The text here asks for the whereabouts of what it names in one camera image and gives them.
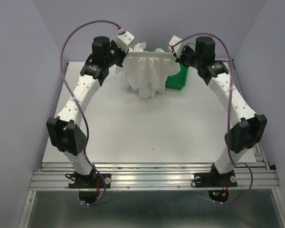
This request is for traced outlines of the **white skirt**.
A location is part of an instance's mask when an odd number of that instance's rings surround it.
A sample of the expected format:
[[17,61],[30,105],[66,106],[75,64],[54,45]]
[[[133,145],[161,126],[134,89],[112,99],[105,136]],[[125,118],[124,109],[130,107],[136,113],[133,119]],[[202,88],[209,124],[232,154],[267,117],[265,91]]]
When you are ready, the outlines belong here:
[[141,98],[154,97],[163,93],[169,76],[180,72],[181,68],[171,52],[161,48],[145,50],[146,43],[137,43],[123,61],[122,67],[116,67],[115,73],[124,77],[124,86],[137,91]]

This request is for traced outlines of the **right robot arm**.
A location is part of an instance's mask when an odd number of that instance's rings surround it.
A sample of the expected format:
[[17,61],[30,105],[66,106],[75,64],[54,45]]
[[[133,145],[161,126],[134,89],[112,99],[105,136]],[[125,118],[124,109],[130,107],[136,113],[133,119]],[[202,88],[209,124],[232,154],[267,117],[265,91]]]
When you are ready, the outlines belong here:
[[183,39],[173,36],[169,46],[176,62],[186,68],[196,69],[199,77],[217,96],[227,112],[226,147],[209,173],[210,182],[220,185],[242,156],[260,142],[267,118],[263,114],[257,114],[235,87],[232,67],[216,60],[215,41],[212,37],[207,34],[199,35],[195,40],[195,48],[191,48]]

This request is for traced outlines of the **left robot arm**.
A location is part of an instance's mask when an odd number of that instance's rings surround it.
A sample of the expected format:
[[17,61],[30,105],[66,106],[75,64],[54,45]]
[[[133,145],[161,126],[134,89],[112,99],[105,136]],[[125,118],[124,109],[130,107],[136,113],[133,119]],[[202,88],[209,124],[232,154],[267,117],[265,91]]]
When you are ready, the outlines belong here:
[[88,139],[80,124],[86,121],[84,112],[108,76],[109,68],[113,65],[122,67],[133,40],[134,36],[129,32],[117,36],[115,40],[103,36],[94,38],[92,54],[81,69],[74,90],[70,90],[70,98],[56,117],[47,120],[51,144],[69,159],[85,187],[96,183],[96,175],[86,157]]

